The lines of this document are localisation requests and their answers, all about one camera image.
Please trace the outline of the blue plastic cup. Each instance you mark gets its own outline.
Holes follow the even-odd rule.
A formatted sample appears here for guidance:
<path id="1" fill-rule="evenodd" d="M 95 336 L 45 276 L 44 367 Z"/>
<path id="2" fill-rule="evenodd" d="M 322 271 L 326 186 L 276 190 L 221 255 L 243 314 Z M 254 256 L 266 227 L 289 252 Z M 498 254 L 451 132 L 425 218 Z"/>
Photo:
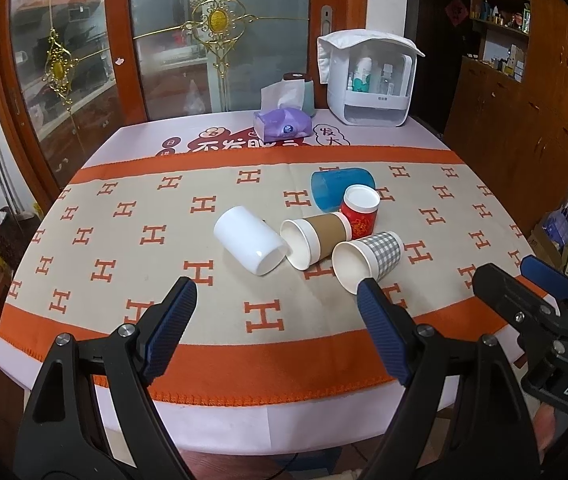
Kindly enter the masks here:
<path id="1" fill-rule="evenodd" d="M 337 210 L 342 204 L 346 189 L 355 184 L 372 188 L 375 180 L 372 174 L 363 168 L 315 171 L 310 178 L 312 198 L 323 212 Z"/>

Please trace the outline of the brown sleeve paper cup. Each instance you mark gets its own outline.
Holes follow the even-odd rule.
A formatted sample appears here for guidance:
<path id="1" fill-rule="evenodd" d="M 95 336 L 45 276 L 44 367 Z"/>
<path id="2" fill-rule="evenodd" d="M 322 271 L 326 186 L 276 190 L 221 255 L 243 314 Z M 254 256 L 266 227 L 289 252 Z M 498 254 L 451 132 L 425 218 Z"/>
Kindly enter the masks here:
<path id="1" fill-rule="evenodd" d="M 300 219 L 286 219 L 280 237 L 287 245 L 286 258 L 299 271 L 305 271 L 329 257 L 335 246 L 351 240 L 352 229 L 346 216 L 335 211 Z"/>

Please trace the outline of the orange beige H-pattern tablecloth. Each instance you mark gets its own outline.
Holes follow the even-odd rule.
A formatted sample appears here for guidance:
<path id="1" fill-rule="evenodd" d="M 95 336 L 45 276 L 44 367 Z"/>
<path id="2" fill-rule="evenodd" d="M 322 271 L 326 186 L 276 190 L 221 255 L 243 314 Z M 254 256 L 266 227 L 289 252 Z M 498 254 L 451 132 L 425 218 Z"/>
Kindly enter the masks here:
<path id="1" fill-rule="evenodd" d="M 444 336 L 493 333 L 518 359 L 514 330 L 472 292 L 478 266 L 517 274 L 530 254 L 497 196 L 414 120 L 347 127 L 321 110 L 311 138 L 281 145 L 258 140 L 249 112 L 116 132 L 34 233 L 1 315 L 0 369 L 31 388 L 57 335 L 90 339 L 138 322 L 186 276 L 197 307 L 150 386 L 180 448 L 286 454 L 382 434 L 403 390 L 331 260 L 256 275 L 214 236 L 236 206 L 271 229 L 315 216 L 311 176 L 350 167 L 372 174 L 375 227 L 403 244 L 385 295 Z"/>

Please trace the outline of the white plastic cup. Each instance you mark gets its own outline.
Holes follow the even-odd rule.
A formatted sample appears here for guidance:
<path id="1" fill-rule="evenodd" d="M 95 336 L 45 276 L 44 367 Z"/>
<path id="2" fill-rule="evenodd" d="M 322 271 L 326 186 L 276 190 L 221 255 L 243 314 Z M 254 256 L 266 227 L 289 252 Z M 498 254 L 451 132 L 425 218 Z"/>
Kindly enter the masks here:
<path id="1" fill-rule="evenodd" d="M 286 256 L 282 237 L 243 206 L 220 216 L 214 237 L 248 272 L 263 276 L 274 270 Z"/>

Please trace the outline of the dark wooden shelf cabinet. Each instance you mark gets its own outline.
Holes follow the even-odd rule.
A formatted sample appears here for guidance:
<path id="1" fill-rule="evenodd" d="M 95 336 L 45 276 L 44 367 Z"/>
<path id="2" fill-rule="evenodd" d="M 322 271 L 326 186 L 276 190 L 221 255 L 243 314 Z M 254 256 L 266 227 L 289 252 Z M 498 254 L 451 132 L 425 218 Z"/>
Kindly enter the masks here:
<path id="1" fill-rule="evenodd" d="M 568 199 L 568 5 L 532 0 L 523 76 L 470 58 L 444 140 L 524 234 Z"/>

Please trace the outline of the teal canister brown lid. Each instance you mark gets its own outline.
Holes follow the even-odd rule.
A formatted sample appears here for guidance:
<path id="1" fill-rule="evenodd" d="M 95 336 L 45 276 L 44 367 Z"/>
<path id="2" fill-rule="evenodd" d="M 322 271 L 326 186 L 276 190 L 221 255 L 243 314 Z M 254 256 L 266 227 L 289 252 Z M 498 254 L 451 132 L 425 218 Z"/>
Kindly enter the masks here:
<path id="1" fill-rule="evenodd" d="M 313 79 L 309 74 L 299 72 L 289 72 L 283 75 L 283 80 L 298 80 L 302 81 L 305 85 L 304 99 L 302 100 L 302 110 L 313 117 L 316 114 L 316 103 L 314 102 L 314 84 Z"/>

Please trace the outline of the grey checkered paper cup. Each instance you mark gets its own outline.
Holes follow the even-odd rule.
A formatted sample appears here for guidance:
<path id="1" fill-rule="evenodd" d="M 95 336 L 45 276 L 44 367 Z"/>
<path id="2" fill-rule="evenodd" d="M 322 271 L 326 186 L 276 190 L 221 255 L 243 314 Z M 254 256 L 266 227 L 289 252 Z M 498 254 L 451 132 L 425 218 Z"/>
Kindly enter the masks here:
<path id="1" fill-rule="evenodd" d="M 395 232 L 378 232 L 338 243 L 332 253 L 336 278 L 351 295 L 367 278 L 379 282 L 395 269 L 403 255 L 403 242 Z"/>

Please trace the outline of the red paper cup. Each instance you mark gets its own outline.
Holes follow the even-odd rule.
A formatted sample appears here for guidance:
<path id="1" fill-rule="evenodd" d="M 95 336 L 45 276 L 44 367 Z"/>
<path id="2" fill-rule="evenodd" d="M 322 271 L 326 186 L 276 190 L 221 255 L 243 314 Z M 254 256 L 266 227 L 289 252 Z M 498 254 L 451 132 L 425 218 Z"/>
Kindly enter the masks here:
<path id="1" fill-rule="evenodd" d="M 373 233 L 379 206 L 380 194 L 374 188 L 363 184 L 346 188 L 339 210 L 350 223 L 353 240 Z"/>

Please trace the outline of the purple tissue pack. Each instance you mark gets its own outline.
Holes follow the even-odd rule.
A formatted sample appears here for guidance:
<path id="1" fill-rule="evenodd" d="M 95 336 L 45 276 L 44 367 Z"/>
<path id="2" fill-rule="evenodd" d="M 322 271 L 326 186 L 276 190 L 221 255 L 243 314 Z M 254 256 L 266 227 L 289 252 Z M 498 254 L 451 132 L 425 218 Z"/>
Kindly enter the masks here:
<path id="1" fill-rule="evenodd" d="M 260 110 L 254 113 L 254 130 L 264 143 L 306 138 L 312 118 L 304 110 L 306 82 L 280 80 L 261 89 Z"/>

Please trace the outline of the white cosmetics organizer box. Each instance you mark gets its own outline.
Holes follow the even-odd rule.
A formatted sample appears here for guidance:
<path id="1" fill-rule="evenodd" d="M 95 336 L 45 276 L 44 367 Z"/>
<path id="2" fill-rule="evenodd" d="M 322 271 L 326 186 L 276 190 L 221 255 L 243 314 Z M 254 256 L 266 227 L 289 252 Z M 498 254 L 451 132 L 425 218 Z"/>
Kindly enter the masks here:
<path id="1" fill-rule="evenodd" d="M 319 37 L 316 46 L 327 105 L 341 122 L 369 127 L 406 122 L 418 60 L 424 56 L 412 40 L 346 29 Z"/>

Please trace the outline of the wooden glass door cabinet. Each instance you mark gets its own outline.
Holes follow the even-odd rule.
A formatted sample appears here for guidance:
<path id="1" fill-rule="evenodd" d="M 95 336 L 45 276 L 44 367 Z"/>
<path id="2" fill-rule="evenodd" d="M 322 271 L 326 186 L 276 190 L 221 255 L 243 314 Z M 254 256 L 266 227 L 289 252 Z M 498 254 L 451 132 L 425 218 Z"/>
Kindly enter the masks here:
<path id="1" fill-rule="evenodd" d="M 49 208 L 119 128 L 251 110 L 366 0 L 0 0 L 0 125 Z"/>

